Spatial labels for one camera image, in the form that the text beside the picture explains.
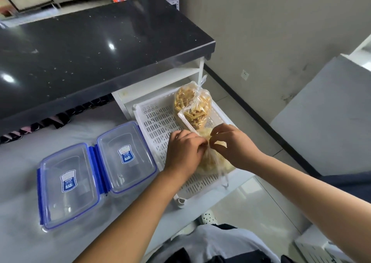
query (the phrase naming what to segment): person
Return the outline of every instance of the person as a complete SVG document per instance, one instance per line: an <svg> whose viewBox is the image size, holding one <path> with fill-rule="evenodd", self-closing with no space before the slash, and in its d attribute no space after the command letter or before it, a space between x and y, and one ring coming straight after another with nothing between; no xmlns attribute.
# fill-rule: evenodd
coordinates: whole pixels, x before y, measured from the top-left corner
<svg viewBox="0 0 371 263"><path fill-rule="evenodd" d="M227 147L216 141L226 142ZM209 145L236 168L279 190L355 262L371 262L371 204L265 155L232 125L216 126ZM195 172L206 147L207 140L195 133L173 132L164 170L75 262L140 262L166 206ZM292 262L287 257L281 260ZM166 243L149 261L276 263L280 259L249 231L201 225Z"/></svg>

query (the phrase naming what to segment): fried snack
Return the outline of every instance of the fried snack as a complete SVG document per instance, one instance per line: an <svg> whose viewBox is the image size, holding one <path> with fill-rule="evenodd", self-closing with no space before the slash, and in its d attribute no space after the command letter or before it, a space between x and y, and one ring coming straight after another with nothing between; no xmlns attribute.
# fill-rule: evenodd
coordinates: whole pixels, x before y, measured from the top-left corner
<svg viewBox="0 0 371 263"><path fill-rule="evenodd" d="M198 131L198 133L207 139L210 140L212 128L204 128ZM229 173L234 169L234 166L226 160L220 153L216 150L208 148L202 157L202 160L199 166L196 169L196 173L201 175L211 175L219 174L220 171L224 173Z"/></svg>
<svg viewBox="0 0 371 263"><path fill-rule="evenodd" d="M205 126L211 111L211 96L209 91L198 88L191 82L179 88L175 94L175 117L184 110L184 117L196 130Z"/></svg>

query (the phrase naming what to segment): container label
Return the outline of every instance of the container label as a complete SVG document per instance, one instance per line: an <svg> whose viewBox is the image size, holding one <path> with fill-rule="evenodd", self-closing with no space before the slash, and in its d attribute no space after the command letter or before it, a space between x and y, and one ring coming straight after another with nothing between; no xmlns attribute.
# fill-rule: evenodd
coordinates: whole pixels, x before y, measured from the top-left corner
<svg viewBox="0 0 371 263"><path fill-rule="evenodd" d="M119 148L118 153L121 156L122 163L131 162L135 158L131 151L130 145L126 145L126 146L123 146L122 148Z"/></svg>
<svg viewBox="0 0 371 263"><path fill-rule="evenodd" d="M76 170L70 170L60 176L62 192L68 192L77 186Z"/></svg>

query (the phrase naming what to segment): black table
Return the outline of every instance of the black table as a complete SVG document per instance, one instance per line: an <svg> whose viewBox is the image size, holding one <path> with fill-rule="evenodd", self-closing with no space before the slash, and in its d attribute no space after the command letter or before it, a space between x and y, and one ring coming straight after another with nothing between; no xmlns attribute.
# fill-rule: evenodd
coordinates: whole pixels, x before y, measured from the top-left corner
<svg viewBox="0 0 371 263"><path fill-rule="evenodd" d="M215 41L166 0L0 30L0 135L205 56Z"/></svg>

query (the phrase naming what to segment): clear plastic container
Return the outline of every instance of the clear plastic container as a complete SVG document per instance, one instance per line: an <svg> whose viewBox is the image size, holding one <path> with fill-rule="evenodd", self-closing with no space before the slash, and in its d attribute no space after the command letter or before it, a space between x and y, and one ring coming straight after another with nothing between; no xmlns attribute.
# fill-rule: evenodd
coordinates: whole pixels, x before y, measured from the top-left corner
<svg viewBox="0 0 371 263"><path fill-rule="evenodd" d="M151 152L134 121L116 127L97 139L103 172L113 196L120 196L157 170Z"/></svg>
<svg viewBox="0 0 371 263"><path fill-rule="evenodd" d="M85 143L43 159L39 171L39 209L44 228L57 228L96 207L102 200L99 178Z"/></svg>

